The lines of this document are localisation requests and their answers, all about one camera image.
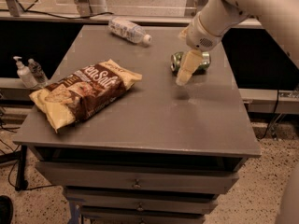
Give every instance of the terrazzo floor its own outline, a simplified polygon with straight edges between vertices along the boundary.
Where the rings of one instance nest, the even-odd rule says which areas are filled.
[[[252,128],[262,136],[266,123],[252,121]],[[18,124],[9,123],[6,128]],[[0,149],[6,153],[16,146],[11,142],[13,133],[0,131]],[[280,199],[291,171],[299,162],[299,117],[282,121],[277,128],[278,140],[268,134],[260,141],[262,156],[249,159],[239,171],[240,179],[226,195],[218,199],[219,205],[206,215],[206,224],[271,224],[275,222]],[[47,186],[50,183],[35,169],[36,157],[29,151],[25,178],[28,189]],[[15,191],[16,168],[14,162],[0,165],[0,195],[7,195],[14,205],[13,224],[65,224],[70,218],[69,205],[61,187],[49,187],[25,191]]]

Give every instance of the black cable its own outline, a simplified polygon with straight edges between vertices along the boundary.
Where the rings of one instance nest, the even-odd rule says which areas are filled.
[[[276,102],[275,102],[275,105],[274,105],[274,109],[273,109],[273,112],[272,112],[272,115],[273,115],[273,116],[274,116],[274,115],[276,114],[276,112],[277,112],[277,109],[278,109],[278,102],[279,102],[279,89],[278,89],[278,92],[277,92],[277,99],[276,99]],[[269,128],[270,128],[270,124],[272,123],[272,122],[271,122],[272,119],[273,119],[273,118],[271,118],[271,120],[268,122],[267,127],[266,127],[266,129],[265,129],[265,132],[264,132],[263,136],[262,136],[261,138],[259,138],[259,137],[257,136],[258,141],[261,141],[261,140],[264,139],[265,136],[267,135],[267,133],[268,133],[268,131],[269,131]]]
[[[19,148],[20,146],[21,146],[21,145],[18,145],[18,146],[16,147],[16,149],[13,150],[13,152],[14,152],[14,153],[17,152],[17,150],[18,150],[18,148]]]
[[[4,142],[1,138],[0,138],[0,142],[1,142],[2,144],[4,144],[6,147],[8,147],[12,152],[14,152],[14,150],[12,149],[12,147],[9,146],[6,142]]]
[[[6,155],[6,152],[5,152],[5,151],[3,151],[2,149],[0,149],[0,152],[2,152],[4,155]]]
[[[51,188],[51,187],[57,187],[57,185],[45,185],[45,186],[39,186],[39,187],[35,187],[35,188],[31,188],[31,189],[26,189],[26,190],[36,190],[36,189],[45,189],[45,188]]]
[[[3,125],[7,125],[7,124],[1,119],[2,117],[3,117],[3,114],[0,115],[0,129],[4,130],[4,131],[11,132],[11,133],[16,133],[14,130],[19,129],[20,127],[10,127],[10,128],[4,127]]]
[[[61,16],[61,15],[56,15],[53,13],[49,13],[49,12],[44,12],[44,11],[36,11],[36,10],[24,10],[24,12],[32,12],[32,13],[36,13],[36,14],[43,14],[43,15],[48,15],[48,16],[52,16],[55,18],[60,18],[60,19],[68,19],[68,20],[79,20],[79,19],[89,19],[89,18],[93,18],[96,16],[101,16],[101,15],[113,15],[113,12],[101,12],[101,13],[97,13],[97,14],[93,14],[90,16],[79,16],[79,17],[74,17],[74,18],[70,18],[70,17],[66,17],[66,16]]]
[[[15,161],[15,163],[12,165],[12,168],[10,169],[10,172],[8,174],[8,183],[11,187],[13,187],[14,189],[16,188],[15,185],[12,184],[10,178],[11,178],[11,174],[12,174],[12,171],[14,170],[16,164],[18,163],[19,161]],[[34,187],[34,188],[30,188],[30,189],[25,189],[25,190],[36,190],[36,189],[45,189],[45,188],[51,188],[51,187],[56,187],[57,185],[45,185],[45,186],[38,186],[38,187]]]

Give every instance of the soap dispenser bottle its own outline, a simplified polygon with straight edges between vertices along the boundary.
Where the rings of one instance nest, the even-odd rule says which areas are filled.
[[[32,75],[30,69],[20,61],[20,56],[14,56],[13,59],[16,61],[18,66],[17,74],[21,79],[22,83],[26,88],[34,88],[37,85],[37,81]]]

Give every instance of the brown chip bag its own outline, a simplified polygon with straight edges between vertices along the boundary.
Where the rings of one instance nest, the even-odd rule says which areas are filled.
[[[128,91],[142,76],[112,60],[84,67],[30,94],[50,125],[57,130],[85,120]]]

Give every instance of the gray cabinet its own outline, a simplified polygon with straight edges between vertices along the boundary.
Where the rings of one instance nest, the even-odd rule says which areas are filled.
[[[144,48],[84,26],[53,76],[112,58],[143,79],[91,119],[58,133],[33,108],[18,145],[38,157],[36,169],[85,217],[136,224],[199,224],[261,150],[221,44],[212,64],[186,87],[176,85],[170,55],[189,49],[183,27],[147,27]]]

